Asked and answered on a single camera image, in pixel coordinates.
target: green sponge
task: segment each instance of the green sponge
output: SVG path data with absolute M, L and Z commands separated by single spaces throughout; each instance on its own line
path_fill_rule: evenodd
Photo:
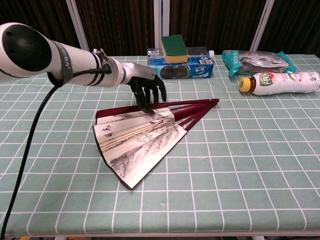
M 167 64 L 179 64 L 188 61 L 188 50 L 181 35 L 161 37 L 161 48 Z

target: green tablecloth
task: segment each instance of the green tablecloth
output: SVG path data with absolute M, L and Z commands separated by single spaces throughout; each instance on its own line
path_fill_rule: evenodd
M 320 71 L 314 55 L 289 57 L 298 71 Z M 7 234 L 320 231 L 320 91 L 243 95 L 239 77 L 217 55 L 212 78 L 165 81 L 168 101 L 220 102 L 132 191 L 102 161 L 92 131 L 97 110 L 135 104 L 130 88 L 58 89 L 37 125 Z M 46 74 L 1 83 L 1 221 L 51 88 Z

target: snack bag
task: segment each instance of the snack bag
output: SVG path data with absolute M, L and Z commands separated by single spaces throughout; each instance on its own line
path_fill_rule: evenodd
M 229 69 L 229 76 L 235 73 L 295 73 L 294 63 L 282 51 L 239 51 L 224 50 L 222 60 Z

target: robotic arm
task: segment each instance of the robotic arm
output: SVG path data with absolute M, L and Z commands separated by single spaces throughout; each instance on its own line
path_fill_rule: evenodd
M 102 49 L 89 52 L 52 41 L 35 29 L 16 22 L 0 25 L 0 82 L 28 78 L 47 73 L 57 87 L 65 84 L 131 87 L 137 105 L 153 114 L 148 107 L 152 91 L 153 102 L 159 101 L 158 88 L 165 102 L 165 84 L 157 72 L 148 66 L 119 62 Z

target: robot finger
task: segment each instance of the robot finger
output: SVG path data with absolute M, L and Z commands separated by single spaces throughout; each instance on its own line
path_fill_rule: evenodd
M 134 94 L 136 104 L 140 107 L 140 109 L 148 114 L 153 115 L 155 112 L 149 107 L 142 86 L 138 83 L 131 85 L 131 90 Z
M 152 85 L 153 102 L 157 104 L 159 102 L 159 92 L 156 85 Z
M 150 103 L 150 89 L 148 87 L 144 87 L 145 101 L 147 104 Z
M 167 101 L 167 90 L 165 83 L 158 76 L 156 76 L 156 78 L 154 79 L 154 83 L 159 86 L 162 101 Z

